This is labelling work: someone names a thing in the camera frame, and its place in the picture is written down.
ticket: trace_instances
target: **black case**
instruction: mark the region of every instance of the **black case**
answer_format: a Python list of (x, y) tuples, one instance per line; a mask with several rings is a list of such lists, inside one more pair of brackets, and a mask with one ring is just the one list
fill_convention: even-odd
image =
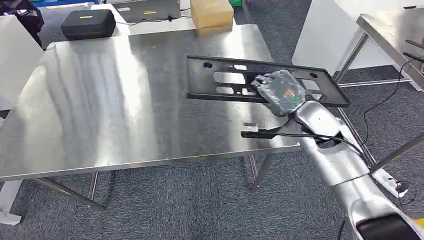
[(107, 38), (117, 25), (109, 9), (72, 11), (63, 21), (63, 34), (68, 40)]

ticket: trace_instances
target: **white wall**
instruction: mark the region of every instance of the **white wall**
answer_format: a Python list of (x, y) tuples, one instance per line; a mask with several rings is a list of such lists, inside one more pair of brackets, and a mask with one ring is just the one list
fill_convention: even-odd
[(12, 108), (43, 53), (14, 15), (0, 16), (0, 110)]
[[(292, 58), (294, 65), (338, 71), (361, 36), (356, 24), (360, 14), (403, 10), (424, 5), (424, 0), (312, 0)], [(352, 63), (351, 69), (394, 62), (372, 39)]]

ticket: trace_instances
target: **black mounting plate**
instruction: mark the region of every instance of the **black mounting plate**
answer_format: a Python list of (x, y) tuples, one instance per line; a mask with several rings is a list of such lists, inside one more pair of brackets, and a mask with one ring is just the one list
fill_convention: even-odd
[(209, 56), (187, 56), (189, 99), (263, 103), (251, 82), (257, 75), (288, 70), (306, 89), (306, 99), (326, 107), (348, 107), (351, 102), (325, 69), (274, 62)]

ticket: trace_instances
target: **green container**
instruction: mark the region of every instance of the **green container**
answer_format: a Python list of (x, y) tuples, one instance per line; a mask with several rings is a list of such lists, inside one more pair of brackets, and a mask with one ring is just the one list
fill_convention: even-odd
[(243, 0), (228, 0), (228, 2), (233, 7), (241, 7), (243, 5)]

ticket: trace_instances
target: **power cord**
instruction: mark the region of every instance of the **power cord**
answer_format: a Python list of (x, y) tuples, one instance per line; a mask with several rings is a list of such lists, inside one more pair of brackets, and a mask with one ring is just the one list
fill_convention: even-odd
[(398, 88), (399, 88), (399, 85), (400, 85), (400, 83), (401, 83), (401, 77), (402, 77), (402, 70), (404, 69), (404, 67), (407, 65), (407, 64), (409, 64), (410, 62), (412, 62), (412, 61), (416, 61), (416, 59), (411, 59), (411, 60), (409, 60), (409, 61), (407, 61), (407, 62), (405, 62), (405, 64), (403, 64), (402, 65), (402, 67), (400, 68), (400, 71), (399, 71), (399, 77), (397, 78), (397, 85), (396, 85), (396, 88), (394, 89), (394, 91), (386, 98), (386, 99), (384, 99), (383, 101), (381, 101), (381, 102), (379, 102), (379, 103), (377, 103), (376, 105), (374, 105), (374, 106), (372, 106), (372, 107), (370, 107), (370, 108), (368, 108), (364, 113), (363, 113), (363, 120), (364, 120), (364, 122), (365, 122), (365, 127), (366, 127), (366, 137), (365, 137), (365, 140), (362, 142), (362, 144), (360, 145), (361, 147), (368, 141), (368, 137), (369, 137), (369, 134), (368, 134), (368, 132), (369, 132), (369, 126), (368, 126), (368, 122), (367, 122), (367, 116), (366, 116), (366, 114), (369, 112), (369, 111), (371, 111), (372, 109), (375, 109), (376, 107), (378, 107), (379, 105), (381, 105), (381, 104), (383, 104), (384, 102), (386, 102), (387, 100), (389, 100), (393, 95), (395, 95), (395, 93), (396, 93), (396, 91), (398, 90)]
[(345, 227), (345, 219), (343, 218), (343, 220), (340, 223), (340, 227), (338, 228), (337, 240), (341, 240), (342, 239), (342, 232), (343, 232), (343, 228), (344, 227)]
[(343, 138), (340, 138), (340, 137), (327, 136), (327, 135), (321, 135), (321, 134), (291, 134), (291, 133), (276, 133), (276, 135), (285, 136), (285, 137), (294, 137), (294, 138), (327, 138), (336, 142), (342, 142), (351, 146), (353, 149), (355, 149), (358, 152), (359, 156), (362, 158), (362, 160), (365, 163), (367, 162), (367, 158), (362, 153), (359, 147), (357, 147), (355, 144), (351, 143), (350, 141), (344, 140)]
[(168, 18), (164, 18), (164, 19), (159, 19), (159, 20), (149, 20), (146, 18), (141, 19), (140, 21), (137, 22), (133, 22), (133, 23), (127, 23), (127, 22), (119, 22), (117, 21), (117, 24), (124, 24), (127, 26), (134, 26), (137, 25), (139, 23), (145, 23), (145, 22), (149, 22), (149, 23), (159, 23), (159, 22), (164, 22), (164, 21), (172, 21), (172, 20), (176, 20), (176, 19), (180, 19), (180, 18), (191, 18), (191, 16), (180, 16), (180, 17), (171, 17), (169, 16)]
[(410, 204), (410, 203), (412, 203), (413, 201), (415, 201), (415, 198), (417, 197), (417, 188), (412, 184), (412, 183), (410, 183), (409, 181), (406, 181), (406, 180), (399, 180), (399, 181), (396, 181), (394, 178), (389, 178), (388, 180), (393, 180), (396, 184), (401, 184), (401, 183), (407, 183), (407, 184), (409, 184), (409, 186), (412, 186), (413, 187), (413, 189), (415, 190), (415, 192), (414, 192), (414, 194), (413, 194), (413, 197), (411, 198), (411, 200), (409, 200), (407, 203), (402, 203), (402, 201), (401, 201), (401, 196), (400, 196), (400, 194), (399, 194), (399, 192), (403, 192), (403, 191), (401, 191), (401, 190), (398, 190), (398, 188), (399, 187), (401, 187), (401, 186), (398, 186), (397, 188), (396, 188), (396, 192), (397, 192), (397, 199), (399, 200), (399, 206), (400, 206), (400, 209), (402, 209), (402, 211), (404, 211), (404, 206), (406, 206), (406, 205), (408, 205), (408, 204)]

